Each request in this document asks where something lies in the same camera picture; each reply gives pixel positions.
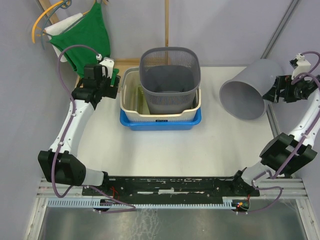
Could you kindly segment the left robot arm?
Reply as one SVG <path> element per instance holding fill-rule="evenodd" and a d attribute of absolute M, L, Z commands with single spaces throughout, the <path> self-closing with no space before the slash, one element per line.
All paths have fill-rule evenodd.
<path fill-rule="evenodd" d="M 73 101 L 62 128 L 47 151 L 40 151 L 38 162 L 48 182 L 69 186 L 93 185 L 99 195 L 106 195 L 111 183 L 105 172 L 87 168 L 77 158 L 80 140 L 87 122 L 102 98 L 117 97 L 120 76 L 114 72 L 114 61 L 104 58 L 98 64 L 84 67 L 84 78 L 72 91 Z"/>

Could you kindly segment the grey slotted laundry basket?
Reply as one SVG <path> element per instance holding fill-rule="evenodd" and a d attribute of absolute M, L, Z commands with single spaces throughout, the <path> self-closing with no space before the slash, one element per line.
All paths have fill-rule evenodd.
<path fill-rule="evenodd" d="M 193 104 L 201 68 L 188 48 L 157 47 L 141 56 L 139 76 L 150 114 L 181 114 Z"/>

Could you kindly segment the grey round plastic bin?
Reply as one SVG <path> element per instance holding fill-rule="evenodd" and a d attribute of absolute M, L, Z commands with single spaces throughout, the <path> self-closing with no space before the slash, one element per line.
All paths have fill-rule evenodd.
<path fill-rule="evenodd" d="M 243 121 L 261 118 L 270 103 L 262 96 L 270 90 L 276 77 L 283 74 L 283 69 L 275 61 L 254 61 L 220 87 L 219 99 L 223 108 Z"/>

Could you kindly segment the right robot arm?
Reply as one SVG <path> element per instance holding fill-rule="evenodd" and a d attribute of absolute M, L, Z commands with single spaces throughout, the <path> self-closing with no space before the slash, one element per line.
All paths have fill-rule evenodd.
<path fill-rule="evenodd" d="M 249 195 L 261 181 L 292 175 L 316 157 L 313 146 L 320 129 L 320 77 L 310 73 L 300 73 L 296 78 L 278 76 L 262 98 L 273 103 L 279 99 L 293 103 L 307 100 L 310 95 L 314 99 L 300 123 L 290 133 L 283 132 L 272 139 L 260 153 L 258 163 L 237 171 L 229 183 L 231 193 Z"/>

